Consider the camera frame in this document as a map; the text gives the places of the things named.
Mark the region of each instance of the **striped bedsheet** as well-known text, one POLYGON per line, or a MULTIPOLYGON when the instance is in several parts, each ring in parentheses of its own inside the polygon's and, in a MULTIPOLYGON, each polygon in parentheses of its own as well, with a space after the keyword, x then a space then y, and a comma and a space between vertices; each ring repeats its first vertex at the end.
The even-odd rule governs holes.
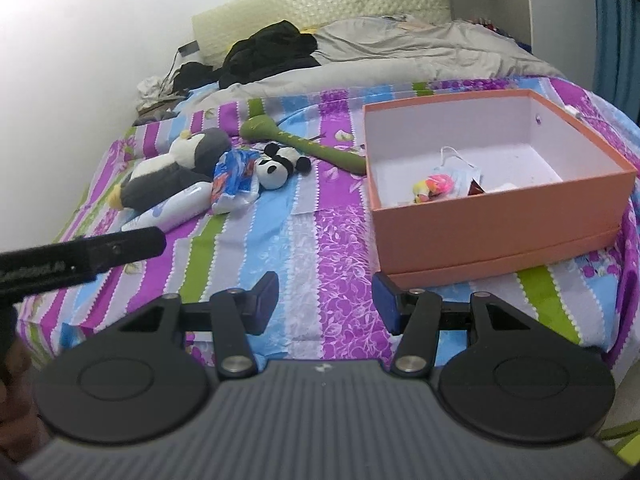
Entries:
MULTIPOLYGON (((430 92, 503 88, 530 88, 558 104, 577 107, 589 125, 640 168, 638 127, 620 117, 614 121, 606 104, 559 79, 413 83, 232 102, 127 131, 105 153, 59 240, 117 230, 123 219, 106 205, 111 188, 137 161, 166 152, 185 128, 198 132, 219 126, 238 144, 240 124, 267 113, 292 134, 361 151, 364 104, 430 92), (612 118, 607 121, 604 114, 612 118)), ((87 285, 28 298, 18 329, 42 365, 62 348, 160 294, 178 292, 185 302, 201 301, 224 288, 250 288, 264 272, 275 270, 280 301, 266 332, 250 336, 262 364, 284 357, 388 361, 398 338, 386 332, 371 301, 371 232, 364 184, 362 177, 314 160, 309 176, 294 176, 245 210, 198 216, 175 228, 159 258, 112 269, 87 285)), ((638 200, 636 186, 612 248, 434 290, 450 301, 468 301, 474 290, 489 290, 571 341, 601 347, 620 381, 640 350, 638 200)), ((187 350, 210 364, 210 335, 191 333, 187 340, 187 350)), ((463 333, 443 332, 437 363, 443 364, 464 345, 463 333)))

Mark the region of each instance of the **bed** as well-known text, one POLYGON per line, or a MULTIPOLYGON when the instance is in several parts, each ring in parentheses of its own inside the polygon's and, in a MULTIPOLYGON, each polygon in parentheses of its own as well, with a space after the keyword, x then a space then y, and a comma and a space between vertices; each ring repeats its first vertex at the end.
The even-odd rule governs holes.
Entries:
MULTIPOLYGON (((178 117, 131 128, 111 145, 58 240, 118 230, 127 213, 109 209, 108 193, 137 162, 166 152, 185 128, 199 132, 218 126, 237 146, 242 122, 265 113, 292 134, 362 152, 365 104, 430 92, 533 89, 577 108, 589 126, 640 169, 637 126, 514 43, 497 41, 476 26, 452 24, 448 0, 237 0, 195 16, 193 25, 205 59, 219 62, 229 44, 277 20, 290 19, 299 28, 336 23, 348 28, 363 16, 384 20, 384 15, 410 15, 428 23, 427 43, 373 56, 356 54, 357 59, 342 49, 342 57, 335 54, 340 59, 328 58, 316 68, 223 91, 212 86, 194 92, 178 117), (461 32, 466 30, 473 34, 461 32)), ((357 34, 351 40, 358 43, 357 34)), ((309 176, 294 176, 245 209, 200 215, 175 228, 159 258, 112 269, 87 285, 28 298, 18 330, 36 364, 43 365, 163 293, 201 301, 224 288, 250 288, 264 272, 275 270, 280 301, 265 333, 250 336, 261 365, 275 358, 388 362, 399 338, 385 330, 371 300, 376 259, 364 183, 362 177, 314 160, 309 176)), ((450 301, 468 301, 474 290, 491 291, 568 339, 600 348, 620 382, 640 351, 638 191, 636 186, 612 248, 434 290, 450 301)), ((186 347, 212 364, 210 335, 190 333, 186 347)), ((443 332, 437 364, 464 347, 463 333, 443 332)))

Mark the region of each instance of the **blue curtain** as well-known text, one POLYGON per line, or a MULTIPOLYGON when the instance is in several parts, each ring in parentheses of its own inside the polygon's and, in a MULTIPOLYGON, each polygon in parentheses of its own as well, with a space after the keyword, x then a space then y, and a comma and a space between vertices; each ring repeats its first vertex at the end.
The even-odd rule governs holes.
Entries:
POLYGON ((596 0, 598 44, 594 91, 640 123, 638 0, 596 0))

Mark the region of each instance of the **headboard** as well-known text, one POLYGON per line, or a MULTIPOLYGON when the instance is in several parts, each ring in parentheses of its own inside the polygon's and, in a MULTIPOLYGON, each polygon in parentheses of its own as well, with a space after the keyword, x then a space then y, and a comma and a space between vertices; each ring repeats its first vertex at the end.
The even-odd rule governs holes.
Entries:
POLYGON ((220 65, 229 47, 263 27, 289 20, 302 29, 355 16, 412 14, 430 23, 451 19, 449 0, 234 0, 193 16, 205 63, 220 65))

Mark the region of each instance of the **circular pad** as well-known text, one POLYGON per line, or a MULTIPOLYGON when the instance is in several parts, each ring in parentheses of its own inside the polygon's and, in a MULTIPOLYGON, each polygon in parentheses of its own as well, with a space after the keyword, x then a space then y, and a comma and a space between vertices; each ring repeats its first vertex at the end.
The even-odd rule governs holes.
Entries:
POLYGON ((209 380, 170 340, 101 333, 46 367, 34 397, 55 433, 91 444, 126 445, 191 420, 209 397, 209 380))
POLYGON ((480 336, 441 371, 445 407, 463 424, 521 445, 592 434, 613 402, 613 378, 597 356, 544 335, 480 336))

